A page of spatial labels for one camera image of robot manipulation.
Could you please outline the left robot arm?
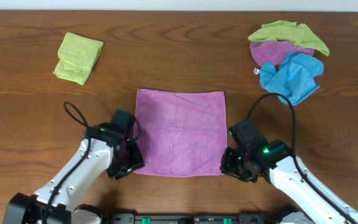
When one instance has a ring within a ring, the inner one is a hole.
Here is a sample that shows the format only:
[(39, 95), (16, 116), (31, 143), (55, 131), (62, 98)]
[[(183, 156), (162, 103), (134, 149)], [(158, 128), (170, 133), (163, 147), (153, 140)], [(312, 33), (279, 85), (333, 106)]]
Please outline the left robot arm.
[(17, 193), (9, 201), (4, 223), (108, 223), (107, 215), (80, 201), (103, 172), (121, 179), (144, 166), (137, 138), (100, 124), (88, 128), (75, 155), (31, 196)]

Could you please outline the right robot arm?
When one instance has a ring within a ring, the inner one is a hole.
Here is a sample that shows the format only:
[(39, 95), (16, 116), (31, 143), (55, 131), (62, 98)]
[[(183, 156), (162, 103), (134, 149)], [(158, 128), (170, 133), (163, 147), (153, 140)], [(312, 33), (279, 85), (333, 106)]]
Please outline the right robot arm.
[(314, 223), (358, 223), (358, 211), (319, 181), (284, 142), (254, 139), (226, 148), (221, 172), (243, 182), (259, 177), (290, 197)]

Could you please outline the purple microfiber cloth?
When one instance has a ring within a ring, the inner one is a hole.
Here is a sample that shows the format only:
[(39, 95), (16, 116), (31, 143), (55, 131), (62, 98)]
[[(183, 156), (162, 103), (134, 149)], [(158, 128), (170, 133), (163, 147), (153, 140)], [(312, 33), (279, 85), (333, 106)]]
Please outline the purple microfiber cloth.
[(221, 175), (227, 148), (222, 91), (176, 93), (139, 89), (135, 116), (144, 167), (138, 174), (161, 177)]

